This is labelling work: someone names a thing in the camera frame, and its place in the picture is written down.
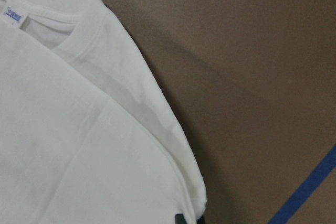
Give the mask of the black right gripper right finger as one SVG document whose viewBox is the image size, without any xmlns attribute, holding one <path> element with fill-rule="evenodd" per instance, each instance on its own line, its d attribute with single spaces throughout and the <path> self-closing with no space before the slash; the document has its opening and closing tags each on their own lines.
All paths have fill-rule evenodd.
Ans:
<svg viewBox="0 0 336 224">
<path fill-rule="evenodd" d="M 202 216 L 197 220 L 196 223 L 197 223 L 197 224 L 206 224 L 204 216 L 202 215 Z"/>
</svg>

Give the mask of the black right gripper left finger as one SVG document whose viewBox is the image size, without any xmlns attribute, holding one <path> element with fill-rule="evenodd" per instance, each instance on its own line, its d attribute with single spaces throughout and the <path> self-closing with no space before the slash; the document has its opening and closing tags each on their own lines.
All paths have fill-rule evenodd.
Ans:
<svg viewBox="0 0 336 224">
<path fill-rule="evenodd" d="M 175 215 L 175 224 L 187 224 L 183 214 Z"/>
</svg>

